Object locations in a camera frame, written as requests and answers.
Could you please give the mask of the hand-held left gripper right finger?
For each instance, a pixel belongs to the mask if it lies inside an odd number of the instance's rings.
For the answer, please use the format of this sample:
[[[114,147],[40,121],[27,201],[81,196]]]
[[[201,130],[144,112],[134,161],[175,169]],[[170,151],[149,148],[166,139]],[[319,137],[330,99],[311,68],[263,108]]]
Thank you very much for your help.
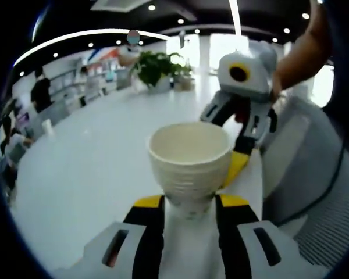
[[[248,202],[216,195],[218,244],[226,278],[300,278],[297,243],[269,221],[259,221]]]

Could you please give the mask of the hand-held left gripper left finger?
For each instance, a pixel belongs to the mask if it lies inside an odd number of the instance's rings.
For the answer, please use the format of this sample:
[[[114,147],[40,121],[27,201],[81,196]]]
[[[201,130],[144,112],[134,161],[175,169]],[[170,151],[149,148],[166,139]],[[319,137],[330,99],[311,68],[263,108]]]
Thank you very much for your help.
[[[136,201],[121,223],[86,247],[83,278],[158,278],[164,248],[165,197]]]

